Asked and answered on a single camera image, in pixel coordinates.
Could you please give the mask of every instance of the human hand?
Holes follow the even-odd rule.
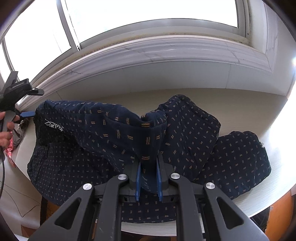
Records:
[[[0,112],[0,120],[2,120],[5,116],[5,112]],[[20,117],[18,115],[15,116],[13,121],[18,121]],[[8,131],[12,131],[14,128],[14,123],[9,122],[7,123],[7,129]],[[6,149],[9,146],[10,139],[12,137],[12,134],[10,132],[0,132],[0,146],[2,146],[4,149]]]

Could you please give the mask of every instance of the metal bolt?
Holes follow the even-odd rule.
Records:
[[[172,178],[172,179],[179,179],[180,178],[180,174],[179,173],[176,173],[176,172],[174,172],[174,173],[172,173],[171,175],[170,175],[170,177]]]
[[[125,180],[126,178],[127,178],[127,175],[125,175],[125,174],[119,174],[118,175],[119,180]]]
[[[84,190],[89,190],[91,188],[92,188],[92,184],[90,184],[90,183],[86,183],[86,184],[83,185]]]
[[[215,188],[214,183],[207,183],[205,186],[206,186],[207,189],[214,189]]]

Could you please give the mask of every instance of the pink cloth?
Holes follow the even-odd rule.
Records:
[[[13,167],[16,167],[14,161],[11,159],[11,154],[12,154],[12,151],[13,151],[13,138],[10,139],[10,143],[9,143],[9,146],[8,148],[5,149],[4,153],[6,154],[6,156],[8,157],[8,160],[9,160],[9,163],[13,166]]]

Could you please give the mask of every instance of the table surface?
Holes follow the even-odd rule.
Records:
[[[219,135],[231,131],[252,131],[263,142],[271,164],[271,174],[251,191],[234,199],[234,203],[249,217],[272,205],[296,184],[296,161],[293,153],[295,141],[296,90],[289,99],[284,96],[231,89],[179,89],[117,95],[99,99],[118,103],[138,115],[153,109],[174,94],[187,95],[200,108],[214,115],[221,123]],[[27,175],[35,146],[35,126],[31,121],[21,145],[12,159]],[[176,222],[122,223],[126,232],[175,236]]]

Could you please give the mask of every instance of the window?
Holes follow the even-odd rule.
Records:
[[[201,19],[238,27],[235,0],[66,0],[79,42],[124,25],[155,19]]]
[[[42,81],[62,60],[105,39],[109,45],[135,36],[188,33],[248,44],[247,0],[31,1],[5,35],[4,53],[0,49],[4,79],[15,70],[19,80]]]
[[[7,52],[20,80],[30,81],[70,49],[55,0],[35,0],[5,36]]]
[[[4,55],[3,48],[2,48],[2,43],[0,44],[0,74],[1,74],[4,82],[6,82],[6,80],[8,79],[8,76],[10,74],[10,69],[9,69],[9,66],[8,66],[6,59],[5,59],[5,55]]]

